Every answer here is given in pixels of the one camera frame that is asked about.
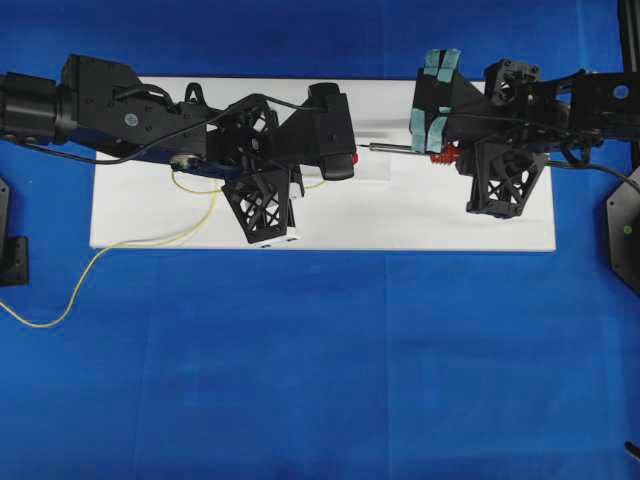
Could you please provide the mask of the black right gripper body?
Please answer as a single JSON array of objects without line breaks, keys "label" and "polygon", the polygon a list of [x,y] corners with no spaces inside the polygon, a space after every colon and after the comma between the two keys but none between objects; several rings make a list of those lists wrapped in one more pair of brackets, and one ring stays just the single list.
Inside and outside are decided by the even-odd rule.
[{"label": "black right gripper body", "polygon": [[458,72],[458,60],[444,60],[444,162],[475,168],[483,145],[549,153],[570,150],[568,77],[542,81],[539,68],[502,59],[484,71],[479,92]]}]

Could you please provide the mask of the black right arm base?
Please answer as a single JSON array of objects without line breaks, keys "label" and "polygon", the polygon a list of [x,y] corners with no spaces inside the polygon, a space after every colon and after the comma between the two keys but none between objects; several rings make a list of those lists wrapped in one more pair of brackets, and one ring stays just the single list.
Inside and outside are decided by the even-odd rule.
[{"label": "black right arm base", "polygon": [[619,185],[606,200],[608,250],[611,270],[639,294],[639,193]]}]

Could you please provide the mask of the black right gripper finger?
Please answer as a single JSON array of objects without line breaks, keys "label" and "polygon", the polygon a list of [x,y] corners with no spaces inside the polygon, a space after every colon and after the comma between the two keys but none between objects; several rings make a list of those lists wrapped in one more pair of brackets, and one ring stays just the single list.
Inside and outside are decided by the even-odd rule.
[{"label": "black right gripper finger", "polygon": [[440,154],[445,145],[444,130],[450,113],[449,107],[439,107],[435,115],[413,107],[409,131],[410,151],[416,154]]},{"label": "black right gripper finger", "polygon": [[412,107],[425,114],[477,113],[485,97],[458,72],[459,49],[433,49],[418,69]]}]

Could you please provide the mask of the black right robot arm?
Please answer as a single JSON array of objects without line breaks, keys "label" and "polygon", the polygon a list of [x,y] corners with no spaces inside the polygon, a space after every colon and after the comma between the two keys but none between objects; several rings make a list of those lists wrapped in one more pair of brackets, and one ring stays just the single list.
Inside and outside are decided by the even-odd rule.
[{"label": "black right robot arm", "polygon": [[480,169],[520,171],[561,152],[585,164],[607,139],[639,138],[639,76],[580,70],[543,81],[538,66],[501,59],[478,89],[459,71],[457,49],[430,50],[417,71],[410,150],[463,175]]}]

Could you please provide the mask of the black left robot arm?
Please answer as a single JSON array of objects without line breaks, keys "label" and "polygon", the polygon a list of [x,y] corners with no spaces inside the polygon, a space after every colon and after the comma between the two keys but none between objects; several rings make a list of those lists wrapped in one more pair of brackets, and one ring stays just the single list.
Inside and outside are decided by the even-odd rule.
[{"label": "black left robot arm", "polygon": [[162,164],[219,180],[246,239],[258,243],[294,227],[291,198],[305,192],[303,167],[342,181],[358,159],[348,100],[336,84],[311,85],[285,120],[277,106],[252,93],[216,109],[196,82],[175,101],[128,65],[72,55],[59,80],[2,76],[1,137],[52,156],[71,142],[102,153],[107,165]]}]

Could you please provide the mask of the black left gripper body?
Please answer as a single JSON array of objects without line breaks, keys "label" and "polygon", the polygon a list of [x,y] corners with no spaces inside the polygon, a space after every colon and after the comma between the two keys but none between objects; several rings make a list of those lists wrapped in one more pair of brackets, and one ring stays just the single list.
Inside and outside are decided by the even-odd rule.
[{"label": "black left gripper body", "polygon": [[265,94],[250,94],[223,110],[209,107],[207,114],[213,129],[207,133],[204,170],[225,184],[245,175],[300,167],[283,165],[273,157],[275,131],[282,125],[272,108],[274,104],[292,113],[305,110],[303,104]]}]

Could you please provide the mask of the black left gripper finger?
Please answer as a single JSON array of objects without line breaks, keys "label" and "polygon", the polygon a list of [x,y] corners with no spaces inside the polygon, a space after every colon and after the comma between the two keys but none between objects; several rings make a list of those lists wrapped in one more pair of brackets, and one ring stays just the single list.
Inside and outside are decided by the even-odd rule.
[{"label": "black left gripper finger", "polygon": [[289,171],[289,200],[288,200],[288,220],[287,234],[296,235],[296,220],[294,214],[293,201],[303,198],[305,187],[300,167],[293,167]]},{"label": "black left gripper finger", "polygon": [[276,129],[273,157],[283,165],[318,167],[327,181],[352,178],[356,146],[347,96],[336,83],[316,83],[303,106],[314,110],[297,110]]}]

